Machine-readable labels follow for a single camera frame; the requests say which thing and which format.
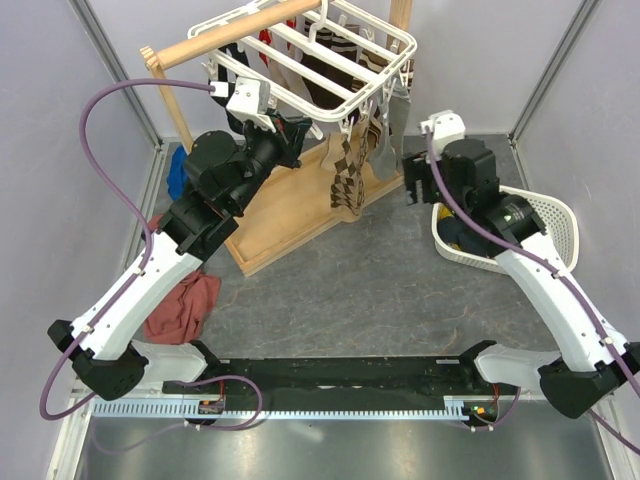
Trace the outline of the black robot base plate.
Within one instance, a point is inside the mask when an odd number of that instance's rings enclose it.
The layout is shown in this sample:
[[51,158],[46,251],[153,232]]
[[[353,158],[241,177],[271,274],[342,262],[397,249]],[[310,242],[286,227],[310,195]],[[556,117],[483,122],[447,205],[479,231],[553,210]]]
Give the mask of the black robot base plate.
[[516,393],[484,381],[462,355],[231,359],[206,372],[224,375],[253,381],[266,411],[426,410],[443,407],[445,396]]

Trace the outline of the beige brown argyle sock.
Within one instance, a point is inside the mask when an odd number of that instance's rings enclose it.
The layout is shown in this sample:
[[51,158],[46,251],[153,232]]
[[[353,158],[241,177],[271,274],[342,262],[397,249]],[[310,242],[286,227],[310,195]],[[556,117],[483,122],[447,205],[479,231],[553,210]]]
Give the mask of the beige brown argyle sock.
[[340,132],[329,135],[321,167],[332,174],[330,208],[342,221],[352,223],[362,213],[365,186],[362,169],[377,146],[381,126],[374,118],[360,118],[351,136]]

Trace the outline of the white plastic laundry basket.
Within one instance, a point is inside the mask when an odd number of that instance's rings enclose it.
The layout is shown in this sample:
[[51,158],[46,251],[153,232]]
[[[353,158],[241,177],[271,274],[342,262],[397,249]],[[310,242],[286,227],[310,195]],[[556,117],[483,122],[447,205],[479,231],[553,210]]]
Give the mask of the white plastic laundry basket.
[[[563,201],[544,194],[502,185],[500,190],[507,194],[525,198],[543,221],[546,232],[551,238],[559,258],[568,271],[572,272],[579,258],[579,227],[573,210]],[[493,260],[459,250],[444,240],[438,232],[438,223],[446,217],[445,206],[436,203],[432,209],[431,232],[437,253],[454,263],[505,274],[505,271]]]

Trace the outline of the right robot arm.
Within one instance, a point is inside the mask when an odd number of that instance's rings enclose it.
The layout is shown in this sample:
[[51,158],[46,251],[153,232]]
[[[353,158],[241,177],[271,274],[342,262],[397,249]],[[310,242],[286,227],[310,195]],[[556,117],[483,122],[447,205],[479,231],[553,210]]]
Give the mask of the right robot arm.
[[541,352],[476,344],[458,368],[467,392],[505,384],[540,392],[576,419],[639,372],[639,345],[598,312],[557,251],[531,194],[505,187],[494,153],[476,139],[449,143],[436,165],[422,151],[402,160],[407,202],[450,211],[459,252],[495,263],[525,294],[557,345]]

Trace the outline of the navy patterned sock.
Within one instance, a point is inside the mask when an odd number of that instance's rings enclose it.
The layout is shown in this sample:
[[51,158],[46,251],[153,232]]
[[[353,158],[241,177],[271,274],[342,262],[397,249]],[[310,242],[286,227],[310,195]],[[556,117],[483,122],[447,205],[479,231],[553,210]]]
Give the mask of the navy patterned sock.
[[451,248],[483,258],[494,256],[494,245],[457,217],[440,219],[437,222],[437,233]]

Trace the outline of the white plastic clip hanger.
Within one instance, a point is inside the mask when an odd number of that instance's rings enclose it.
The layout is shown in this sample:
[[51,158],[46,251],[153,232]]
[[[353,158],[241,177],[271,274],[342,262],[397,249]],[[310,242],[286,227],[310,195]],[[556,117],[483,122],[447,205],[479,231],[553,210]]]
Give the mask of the white plastic clip hanger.
[[416,39],[347,1],[291,11],[203,52],[211,96],[232,131],[286,142],[334,125],[349,136],[377,96],[409,79]]

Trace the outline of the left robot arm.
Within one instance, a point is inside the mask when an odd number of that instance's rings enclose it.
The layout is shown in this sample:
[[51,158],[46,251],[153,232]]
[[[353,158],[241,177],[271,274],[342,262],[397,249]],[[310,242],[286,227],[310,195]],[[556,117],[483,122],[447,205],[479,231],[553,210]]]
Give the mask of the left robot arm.
[[274,110],[267,118],[272,123],[267,129],[251,120],[243,123],[243,144],[225,131],[200,135],[184,162],[183,194],[145,237],[151,245],[141,252],[143,266],[129,267],[82,316],[49,327],[49,337],[69,354],[76,375],[101,399],[119,399],[141,383],[187,383],[198,393],[218,385],[217,359],[202,342],[155,345],[134,335],[170,291],[234,233],[274,168],[299,167],[311,120],[285,118]]

